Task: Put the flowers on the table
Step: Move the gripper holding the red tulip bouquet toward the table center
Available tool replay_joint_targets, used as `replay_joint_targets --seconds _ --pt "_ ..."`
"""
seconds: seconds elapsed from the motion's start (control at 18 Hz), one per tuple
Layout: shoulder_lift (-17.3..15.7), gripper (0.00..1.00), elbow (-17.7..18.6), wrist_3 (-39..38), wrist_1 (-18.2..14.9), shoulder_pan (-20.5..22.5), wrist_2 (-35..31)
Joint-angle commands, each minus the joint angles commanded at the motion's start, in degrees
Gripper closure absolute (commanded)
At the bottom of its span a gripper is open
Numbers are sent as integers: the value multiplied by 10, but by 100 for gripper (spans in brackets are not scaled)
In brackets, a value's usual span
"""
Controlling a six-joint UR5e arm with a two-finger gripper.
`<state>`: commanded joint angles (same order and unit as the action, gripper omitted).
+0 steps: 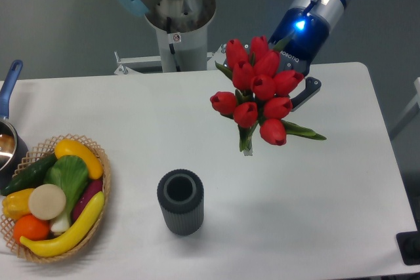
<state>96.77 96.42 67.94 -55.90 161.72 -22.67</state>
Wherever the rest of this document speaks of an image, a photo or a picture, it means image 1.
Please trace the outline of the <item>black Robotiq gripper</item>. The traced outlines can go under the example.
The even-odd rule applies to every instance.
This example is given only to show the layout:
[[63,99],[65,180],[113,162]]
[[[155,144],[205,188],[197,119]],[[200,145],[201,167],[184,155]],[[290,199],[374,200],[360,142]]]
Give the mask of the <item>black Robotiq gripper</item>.
[[[307,76],[314,57],[329,36],[327,22],[312,13],[305,14],[303,9],[289,9],[268,42],[276,45],[293,31],[293,36],[287,45],[280,50],[281,69],[294,69]],[[227,59],[223,66],[230,69]],[[299,109],[310,100],[320,89],[322,82],[314,77],[305,79],[305,87],[297,96],[291,99],[292,111]]]

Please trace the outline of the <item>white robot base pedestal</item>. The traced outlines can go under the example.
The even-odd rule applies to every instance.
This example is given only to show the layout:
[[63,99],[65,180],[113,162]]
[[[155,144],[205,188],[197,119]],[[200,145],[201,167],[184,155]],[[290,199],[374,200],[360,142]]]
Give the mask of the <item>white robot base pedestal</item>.
[[141,0],[119,0],[135,16],[144,16],[156,32],[158,56],[120,58],[116,74],[159,67],[162,72],[201,71],[214,54],[207,50],[207,28],[216,13],[215,0],[161,0],[146,12]]

